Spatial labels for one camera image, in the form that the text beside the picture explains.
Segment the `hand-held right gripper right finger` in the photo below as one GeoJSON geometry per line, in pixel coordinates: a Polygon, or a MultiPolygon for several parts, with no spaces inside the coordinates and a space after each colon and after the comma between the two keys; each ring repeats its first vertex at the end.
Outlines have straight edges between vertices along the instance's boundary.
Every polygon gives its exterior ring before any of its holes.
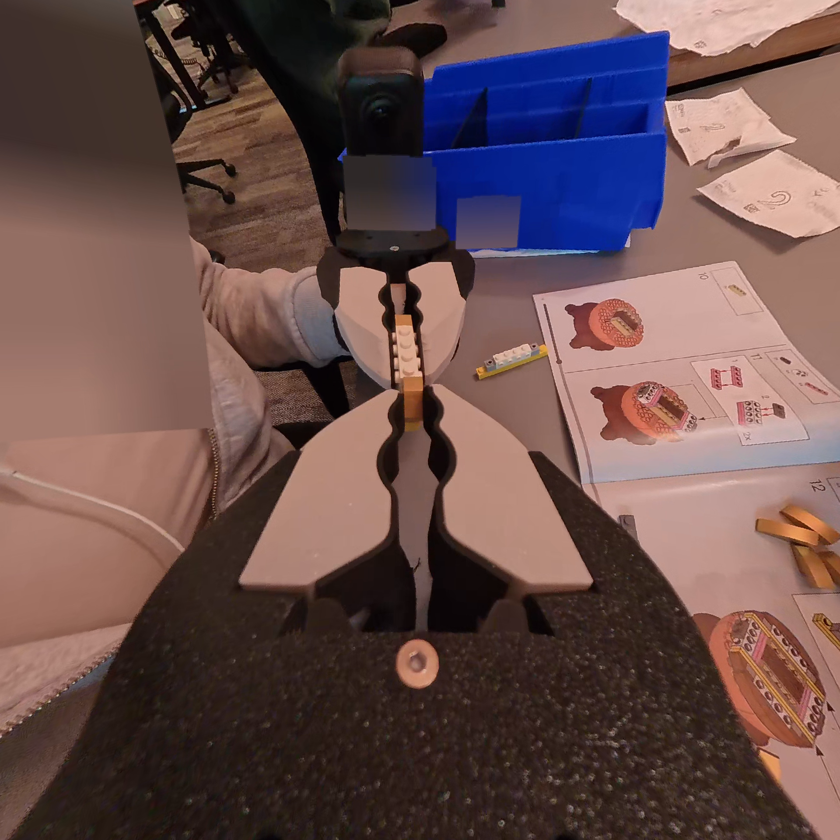
{"type": "Polygon", "coordinates": [[[593,579],[526,447],[442,385],[427,388],[430,614],[586,592],[593,579]]]}

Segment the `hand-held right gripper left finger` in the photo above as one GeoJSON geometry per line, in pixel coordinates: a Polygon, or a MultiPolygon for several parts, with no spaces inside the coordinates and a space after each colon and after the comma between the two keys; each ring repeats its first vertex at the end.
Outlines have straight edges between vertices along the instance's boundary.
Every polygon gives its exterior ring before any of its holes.
{"type": "Polygon", "coordinates": [[[386,546],[393,533],[389,447],[399,393],[383,392],[334,420],[298,452],[240,577],[251,591],[315,595],[386,546]]]}

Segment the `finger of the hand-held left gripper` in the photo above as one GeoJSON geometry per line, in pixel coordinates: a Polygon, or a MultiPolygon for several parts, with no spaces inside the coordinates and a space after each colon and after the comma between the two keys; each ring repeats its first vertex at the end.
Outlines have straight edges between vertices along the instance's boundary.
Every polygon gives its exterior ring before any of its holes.
{"type": "Polygon", "coordinates": [[[474,260],[453,256],[427,262],[410,270],[410,283],[418,291],[415,310],[424,379],[432,384],[452,361],[459,344],[466,301],[474,285],[474,260]]]}
{"type": "Polygon", "coordinates": [[[386,273],[362,266],[340,268],[334,315],[342,341],[364,373],[381,387],[395,390],[392,304],[392,284],[386,273]]]}

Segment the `small brick assembly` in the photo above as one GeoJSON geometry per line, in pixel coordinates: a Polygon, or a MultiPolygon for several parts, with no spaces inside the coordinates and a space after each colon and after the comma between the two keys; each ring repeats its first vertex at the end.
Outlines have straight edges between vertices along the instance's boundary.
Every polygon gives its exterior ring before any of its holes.
{"type": "Polygon", "coordinates": [[[403,399],[404,430],[417,431],[424,423],[424,364],[413,319],[395,315],[391,337],[393,387],[403,399]]]}

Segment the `white yellow brick strip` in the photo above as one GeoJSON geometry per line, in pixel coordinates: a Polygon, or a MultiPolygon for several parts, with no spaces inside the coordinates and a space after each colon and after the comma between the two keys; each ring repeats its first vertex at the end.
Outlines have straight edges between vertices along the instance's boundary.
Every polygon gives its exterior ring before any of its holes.
{"type": "Polygon", "coordinates": [[[509,350],[494,353],[476,368],[476,377],[482,381],[501,372],[510,371],[529,362],[546,358],[548,348],[545,344],[523,343],[509,350]]]}

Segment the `blue plastic bin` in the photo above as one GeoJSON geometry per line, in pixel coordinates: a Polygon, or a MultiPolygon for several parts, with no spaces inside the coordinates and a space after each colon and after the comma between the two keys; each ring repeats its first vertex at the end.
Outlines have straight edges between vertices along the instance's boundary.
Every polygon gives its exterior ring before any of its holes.
{"type": "Polygon", "coordinates": [[[423,153],[462,249],[616,251],[665,190],[665,31],[437,66],[423,153]]]}

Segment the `white instruction booklet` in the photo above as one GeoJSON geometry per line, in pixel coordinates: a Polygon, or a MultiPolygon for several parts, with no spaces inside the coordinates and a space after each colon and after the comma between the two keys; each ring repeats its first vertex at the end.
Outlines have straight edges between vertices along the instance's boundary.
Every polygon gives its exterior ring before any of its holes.
{"type": "Polygon", "coordinates": [[[695,617],[759,756],[838,806],[838,588],[755,530],[838,530],[838,389],[734,261],[533,297],[583,488],[695,617]]]}

